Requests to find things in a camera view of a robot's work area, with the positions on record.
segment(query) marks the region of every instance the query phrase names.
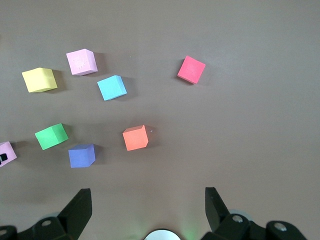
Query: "yellow cube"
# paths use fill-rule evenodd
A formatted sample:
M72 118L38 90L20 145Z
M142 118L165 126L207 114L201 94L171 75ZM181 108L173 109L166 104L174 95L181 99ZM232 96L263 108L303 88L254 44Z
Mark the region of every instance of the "yellow cube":
M38 67L22 73L29 93L39 93L57 88L52 69Z

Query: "red cube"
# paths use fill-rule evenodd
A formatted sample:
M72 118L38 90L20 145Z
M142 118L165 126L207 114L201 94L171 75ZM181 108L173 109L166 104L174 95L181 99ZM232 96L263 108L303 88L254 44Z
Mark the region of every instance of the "red cube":
M128 151L145 148L149 142L145 125L127 128L122 135Z
M205 66L204 63L190 56L186 56L178 73L178 77L192 84L197 84Z

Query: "blue cube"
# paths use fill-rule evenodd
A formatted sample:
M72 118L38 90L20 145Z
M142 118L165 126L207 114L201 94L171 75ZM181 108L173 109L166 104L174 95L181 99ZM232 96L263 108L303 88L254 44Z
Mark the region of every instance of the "blue cube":
M98 81L98 86L105 101L127 94L121 76L114 75Z
M71 168L90 167L96 160L93 144L80 144L69 149Z

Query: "green cube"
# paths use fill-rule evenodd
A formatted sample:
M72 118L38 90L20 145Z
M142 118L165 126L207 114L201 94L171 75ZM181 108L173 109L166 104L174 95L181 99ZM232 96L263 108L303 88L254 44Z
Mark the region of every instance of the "green cube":
M64 142L65 140L68 140L68 135L66 134L62 123L36 132L35 137L38 139L42 150L51 148Z

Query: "foam cube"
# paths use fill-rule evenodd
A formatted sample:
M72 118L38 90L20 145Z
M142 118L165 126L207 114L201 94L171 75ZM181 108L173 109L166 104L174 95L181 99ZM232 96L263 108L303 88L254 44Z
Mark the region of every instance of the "foam cube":
M195 60L190 56L186 56L180 71L178 72L178 77L187 80L192 84L197 84L205 66L204 63Z
M5 141L0 143L0 168L16 159L17 155L13 150L10 142Z
M127 128L122 135L128 151L145 148L149 142L145 125Z
M96 160L93 144L80 144L69 149L71 168L86 168Z
M125 85L121 76L111 76L104 80L98 81L103 100L111 100L127 94Z
M22 73L29 93L40 93L57 88L52 69L38 67Z
M50 126L35 133L42 150L46 150L68 140L67 133L62 123Z
M92 51L81 49L66 54L72 75L83 76L98 72L95 55Z

